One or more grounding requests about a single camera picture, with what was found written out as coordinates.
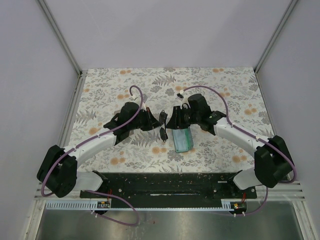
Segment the black aviator sunglasses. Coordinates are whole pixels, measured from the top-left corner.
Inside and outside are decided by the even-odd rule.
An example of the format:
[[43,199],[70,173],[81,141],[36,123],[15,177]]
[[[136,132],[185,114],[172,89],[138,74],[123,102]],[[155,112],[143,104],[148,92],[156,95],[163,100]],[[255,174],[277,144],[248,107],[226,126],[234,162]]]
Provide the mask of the black aviator sunglasses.
[[159,129],[160,138],[164,143],[168,140],[167,117],[168,117],[168,114],[164,110],[162,110],[159,114],[158,121],[160,123],[160,129]]

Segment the grey-blue glasses case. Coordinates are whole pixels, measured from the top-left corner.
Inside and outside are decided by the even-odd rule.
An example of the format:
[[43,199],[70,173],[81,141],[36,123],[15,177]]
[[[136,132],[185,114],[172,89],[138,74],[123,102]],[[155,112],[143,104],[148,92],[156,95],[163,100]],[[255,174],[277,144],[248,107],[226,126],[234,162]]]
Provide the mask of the grey-blue glasses case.
[[176,153],[185,153],[194,147],[191,128],[173,129],[173,143]]

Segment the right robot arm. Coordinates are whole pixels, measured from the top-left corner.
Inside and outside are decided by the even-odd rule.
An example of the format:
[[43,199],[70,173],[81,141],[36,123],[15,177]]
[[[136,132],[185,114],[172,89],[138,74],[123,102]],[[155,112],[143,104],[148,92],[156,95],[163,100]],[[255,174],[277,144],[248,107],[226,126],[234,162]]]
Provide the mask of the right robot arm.
[[259,137],[246,129],[240,130],[228,122],[226,114],[211,110],[200,93],[188,97],[181,106],[174,106],[166,124],[171,130],[187,129],[191,125],[198,125],[203,131],[232,142],[253,157],[254,166],[236,173],[233,182],[227,186],[228,194],[233,198],[239,198],[250,187],[274,188],[293,170],[292,158],[280,136]]

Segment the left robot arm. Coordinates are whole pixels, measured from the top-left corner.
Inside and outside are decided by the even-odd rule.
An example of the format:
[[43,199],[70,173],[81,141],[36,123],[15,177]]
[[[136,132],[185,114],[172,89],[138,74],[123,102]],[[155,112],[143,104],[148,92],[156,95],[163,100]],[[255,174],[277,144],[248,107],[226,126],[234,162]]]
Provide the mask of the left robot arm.
[[89,190],[96,197],[107,195],[109,186],[97,171],[80,172],[78,168],[101,151],[111,148],[129,137],[131,131],[151,131],[160,122],[146,107],[140,109],[135,102],[127,102],[102,129],[92,137],[74,146],[54,145],[47,151],[36,178],[58,198],[73,190]]

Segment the floral table mat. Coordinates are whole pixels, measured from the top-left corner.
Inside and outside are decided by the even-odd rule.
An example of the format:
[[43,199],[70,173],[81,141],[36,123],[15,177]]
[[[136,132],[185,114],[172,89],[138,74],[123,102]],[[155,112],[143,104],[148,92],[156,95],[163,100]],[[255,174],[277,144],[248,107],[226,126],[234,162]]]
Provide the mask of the floral table mat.
[[[96,134],[126,103],[142,92],[154,117],[172,114],[177,94],[202,94],[214,111],[255,135],[274,131],[251,67],[91,68],[84,73],[69,143]],[[231,141],[191,127],[193,148],[176,153],[171,130],[163,142],[158,129],[135,130],[118,145],[83,163],[81,172],[237,172],[252,168],[253,158]]]

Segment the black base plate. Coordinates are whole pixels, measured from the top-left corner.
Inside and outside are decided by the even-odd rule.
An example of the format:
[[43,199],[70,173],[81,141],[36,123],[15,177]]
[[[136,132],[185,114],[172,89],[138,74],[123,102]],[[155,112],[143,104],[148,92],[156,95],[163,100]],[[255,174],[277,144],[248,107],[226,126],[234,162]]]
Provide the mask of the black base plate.
[[239,189],[231,173],[209,172],[160,172],[160,173],[107,173],[97,172],[102,178],[96,190],[105,194],[120,194],[123,198],[131,196],[186,196],[210,199],[256,199],[254,187]]

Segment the aluminium front rail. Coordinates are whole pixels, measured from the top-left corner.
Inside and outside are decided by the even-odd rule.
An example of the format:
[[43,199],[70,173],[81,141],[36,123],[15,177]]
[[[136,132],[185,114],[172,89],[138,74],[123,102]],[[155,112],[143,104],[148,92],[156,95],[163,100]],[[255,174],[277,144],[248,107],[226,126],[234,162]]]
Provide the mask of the aluminium front rail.
[[[36,188],[36,193],[34,198],[42,198],[41,194],[42,184],[39,183]],[[44,193],[50,194],[50,190],[45,187]],[[256,186],[254,193],[257,196],[258,200],[263,200],[266,195],[266,187],[265,186]],[[68,200],[80,199],[80,190],[72,190],[68,193],[64,198]],[[47,196],[49,199],[58,199],[54,194]],[[295,181],[291,184],[279,183],[274,188],[268,189],[268,201],[305,201],[305,194],[302,190],[302,186],[299,181]]]

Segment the left aluminium frame post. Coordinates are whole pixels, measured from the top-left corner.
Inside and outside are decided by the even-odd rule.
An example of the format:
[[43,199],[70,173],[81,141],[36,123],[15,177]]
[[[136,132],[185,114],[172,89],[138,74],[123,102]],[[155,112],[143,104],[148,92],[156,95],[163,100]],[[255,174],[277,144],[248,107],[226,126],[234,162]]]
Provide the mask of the left aluminium frame post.
[[36,0],[36,3],[39,5],[42,13],[44,14],[46,20],[48,21],[48,24],[50,25],[54,35],[56,36],[60,46],[62,47],[65,55],[67,56],[70,64],[72,65],[73,70],[76,72],[78,76],[81,76],[82,74],[82,68],[78,64],[74,54],[72,53],[62,31],[60,30],[60,27],[50,10],[50,7],[46,0]]

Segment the aluminium frame post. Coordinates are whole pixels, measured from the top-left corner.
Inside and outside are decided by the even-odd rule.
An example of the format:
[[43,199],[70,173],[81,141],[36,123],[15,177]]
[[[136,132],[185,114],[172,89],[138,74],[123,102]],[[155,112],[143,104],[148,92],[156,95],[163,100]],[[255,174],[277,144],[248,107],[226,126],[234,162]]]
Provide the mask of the aluminium frame post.
[[56,36],[60,46],[62,47],[65,55],[67,56],[70,64],[72,65],[73,70],[76,72],[78,76],[81,76],[82,74],[82,68],[78,64],[74,54],[72,53],[62,31],[60,30],[60,27],[50,10],[50,7],[46,0],[36,0],[36,3],[39,5],[42,13],[44,14],[46,20],[48,21],[48,24],[50,25],[54,35]]
[[273,31],[266,47],[264,48],[257,64],[253,68],[255,75],[257,75],[259,73],[259,71],[261,70],[261,68],[263,67],[263,64],[265,63],[268,56],[270,55],[272,49],[274,48],[277,40],[279,39],[282,31],[284,30],[286,24],[288,23],[292,13],[294,12],[294,10],[297,7],[297,5],[299,4],[299,2],[300,2],[300,0],[291,0],[289,2],[280,21],[278,22],[275,30]]

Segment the right aluminium frame post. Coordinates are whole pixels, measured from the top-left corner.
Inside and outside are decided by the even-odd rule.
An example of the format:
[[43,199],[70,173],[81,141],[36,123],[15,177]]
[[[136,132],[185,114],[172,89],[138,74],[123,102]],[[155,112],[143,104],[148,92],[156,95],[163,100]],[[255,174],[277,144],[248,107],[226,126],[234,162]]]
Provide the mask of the right aluminium frame post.
[[264,48],[257,64],[253,68],[255,75],[257,75],[259,73],[259,71],[261,70],[261,68],[263,67],[263,64],[265,63],[268,56],[270,55],[272,49],[274,48],[277,40],[279,39],[282,31],[284,30],[286,24],[288,23],[292,13],[294,12],[294,10],[297,7],[297,5],[299,4],[299,2],[300,2],[300,0],[291,0],[289,2],[280,21],[278,22],[275,30],[273,31],[266,47]]

